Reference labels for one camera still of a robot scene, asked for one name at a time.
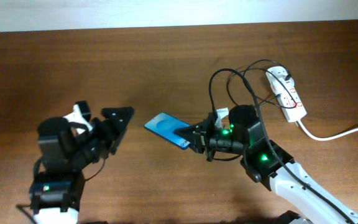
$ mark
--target white power cord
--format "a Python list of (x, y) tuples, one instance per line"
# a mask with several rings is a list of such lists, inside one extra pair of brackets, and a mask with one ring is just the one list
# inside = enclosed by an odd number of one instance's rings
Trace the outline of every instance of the white power cord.
[(347, 134), (351, 134), (351, 133), (354, 133), (354, 132), (358, 131), (358, 128), (355, 128), (355, 129), (348, 130), (348, 131), (345, 131), (345, 132), (343, 132), (343, 133), (337, 134), (337, 135), (335, 135), (335, 136), (326, 137), (326, 138), (319, 138), (319, 137), (316, 137), (316, 136), (312, 135), (312, 134), (305, 128), (305, 126), (303, 125), (303, 123), (301, 122), (300, 119), (299, 119), (298, 121), (296, 121), (296, 123), (298, 123), (298, 125), (301, 127), (301, 129), (302, 129), (309, 137), (311, 137), (312, 139), (317, 140), (317, 141), (329, 141), (329, 140), (337, 139), (337, 138), (343, 137), (343, 136), (345, 136), (345, 135), (347, 135)]

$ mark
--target green led indicator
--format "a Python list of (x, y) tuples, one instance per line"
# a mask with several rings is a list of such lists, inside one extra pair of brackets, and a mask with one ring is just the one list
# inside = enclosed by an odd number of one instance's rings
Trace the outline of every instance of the green led indicator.
[(262, 161), (268, 161), (268, 158), (266, 155), (262, 155), (262, 158), (260, 158)]

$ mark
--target wooden table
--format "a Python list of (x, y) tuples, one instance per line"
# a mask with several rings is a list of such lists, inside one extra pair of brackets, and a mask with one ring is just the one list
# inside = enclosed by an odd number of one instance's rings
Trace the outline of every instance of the wooden table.
[[(0, 33), (0, 223), (26, 222), (14, 206), (29, 202), (40, 157), (36, 128), (70, 113), (78, 100), (99, 117), (104, 107), (135, 108), (117, 154), (85, 186), (80, 221), (218, 223), (296, 211), (253, 183), (239, 161), (206, 162), (144, 129), (160, 112), (187, 123), (206, 118), (212, 73), (260, 58), (291, 70), (308, 112), (304, 124), (315, 135), (358, 124), (358, 21)], [(226, 75), (214, 80), (218, 108), (233, 107)], [(269, 95), (263, 72), (247, 77), (258, 95)], [(234, 98), (251, 104), (237, 81)], [(358, 133), (318, 142), (280, 108), (264, 106), (262, 113), (270, 138), (358, 212)], [(85, 176), (100, 165), (88, 166)]]

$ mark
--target blue object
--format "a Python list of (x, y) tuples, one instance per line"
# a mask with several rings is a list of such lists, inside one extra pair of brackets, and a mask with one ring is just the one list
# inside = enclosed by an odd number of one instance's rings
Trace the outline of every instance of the blue object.
[(146, 129), (153, 132), (154, 134), (170, 141), (172, 144), (178, 146), (181, 149), (187, 149), (190, 142), (177, 136), (173, 132), (177, 128), (188, 127), (189, 124), (180, 121), (173, 116), (166, 113), (160, 113), (155, 118), (151, 119), (147, 124), (144, 125)]

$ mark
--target brown wooden surface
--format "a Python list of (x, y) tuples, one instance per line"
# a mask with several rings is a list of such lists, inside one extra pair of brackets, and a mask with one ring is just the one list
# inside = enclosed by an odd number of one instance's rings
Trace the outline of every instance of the brown wooden surface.
[[(78, 100), (94, 116), (104, 107), (135, 108), (117, 154), (85, 186), (81, 221), (217, 223), (295, 210), (253, 183), (239, 161), (206, 162), (144, 129), (160, 112), (201, 121), (211, 110), (211, 74), (260, 58), (291, 70), (308, 112), (304, 124), (315, 135), (358, 124), (358, 21), (0, 33), (0, 223), (26, 222), (14, 205), (29, 202), (40, 157), (36, 128)], [(269, 95), (262, 72), (248, 77), (258, 95)], [(225, 81), (214, 81), (218, 108), (233, 106)], [(237, 101), (252, 103), (241, 82), (231, 88)], [(280, 108), (262, 113), (270, 138), (358, 212), (358, 133), (318, 142)], [(87, 167), (85, 176), (99, 167)]]

